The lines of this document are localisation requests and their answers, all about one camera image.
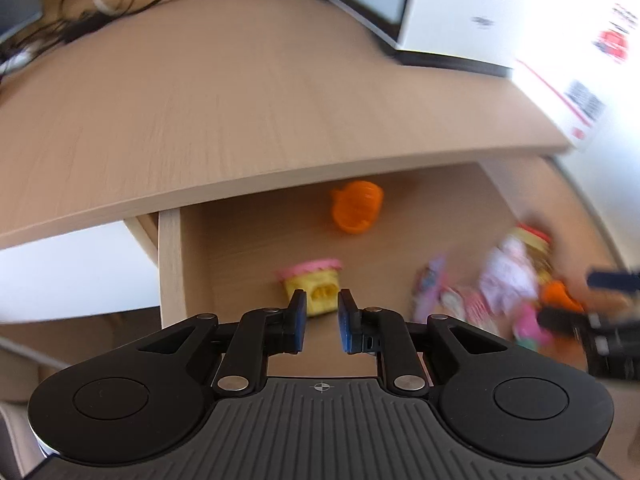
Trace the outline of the red yellow toy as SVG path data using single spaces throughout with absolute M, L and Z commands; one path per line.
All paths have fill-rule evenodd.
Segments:
M 525 245 L 527 257 L 537 275 L 538 285 L 542 287 L 551 282 L 553 278 L 551 236 L 525 223 L 518 223 L 510 234 Z

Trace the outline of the pink snack packet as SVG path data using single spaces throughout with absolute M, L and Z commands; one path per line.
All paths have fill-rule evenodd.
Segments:
M 436 310 L 439 294 L 444 287 L 446 257 L 437 256 L 418 271 L 412 286 L 412 320 L 425 323 Z

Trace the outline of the yellow pink toy cupcake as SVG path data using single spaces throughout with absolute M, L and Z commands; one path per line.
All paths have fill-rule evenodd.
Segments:
M 337 294 L 341 289 L 342 263 L 327 258 L 297 263 L 277 273 L 289 297 L 297 289 L 306 292 L 308 318 L 329 314 L 337 310 Z

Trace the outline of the red white striped packet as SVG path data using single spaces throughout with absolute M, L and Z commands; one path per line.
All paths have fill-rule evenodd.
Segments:
M 446 287 L 439 294 L 439 304 L 446 315 L 498 335 L 499 329 L 495 319 L 487 307 L 484 296 L 476 289 Z

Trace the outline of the orange toy carrot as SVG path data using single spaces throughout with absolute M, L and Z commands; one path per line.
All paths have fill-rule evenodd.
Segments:
M 585 306 L 575 299 L 566 284 L 560 280 L 553 280 L 541 289 L 539 302 L 542 306 L 564 309 L 576 313 L 584 313 Z

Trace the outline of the white wooden drawer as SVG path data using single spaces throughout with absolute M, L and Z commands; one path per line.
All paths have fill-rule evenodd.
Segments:
M 330 218 L 326 183 L 228 198 L 129 219 L 127 228 L 160 270 L 160 320 L 213 312 L 224 322 L 288 301 L 276 274 L 307 260 L 337 258 L 341 283 L 361 307 L 411 311 L 416 272 L 437 256 L 450 282 L 469 285 L 516 222 L 552 236 L 552 262 L 588 307 L 618 312 L 626 299 L 586 284 L 615 259 L 576 192 L 542 158 L 382 174 L 378 222 L 349 235 Z

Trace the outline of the pink green toy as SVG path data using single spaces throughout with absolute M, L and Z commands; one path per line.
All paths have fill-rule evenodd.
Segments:
M 544 330 L 537 321 L 537 309 L 532 304 L 522 304 L 512 324 L 514 340 L 522 347 L 538 351 L 553 341 L 552 333 Z

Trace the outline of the orange toy basket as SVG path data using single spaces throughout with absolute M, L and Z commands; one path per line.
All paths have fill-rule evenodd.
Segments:
M 331 191 L 331 216 L 337 227 L 348 234 L 362 234 L 378 220 L 383 189 L 370 181 L 348 182 Z

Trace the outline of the white poster with QR codes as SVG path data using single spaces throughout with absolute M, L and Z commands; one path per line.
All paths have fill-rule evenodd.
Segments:
M 575 148 L 588 144 L 623 87 L 638 0 L 547 0 L 527 10 L 513 82 Z

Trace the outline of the white pink plastic bag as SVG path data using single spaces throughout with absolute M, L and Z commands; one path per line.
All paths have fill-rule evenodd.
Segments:
M 525 244 L 508 235 L 491 249 L 478 287 L 493 314 L 509 314 L 523 301 L 538 298 L 538 281 Z

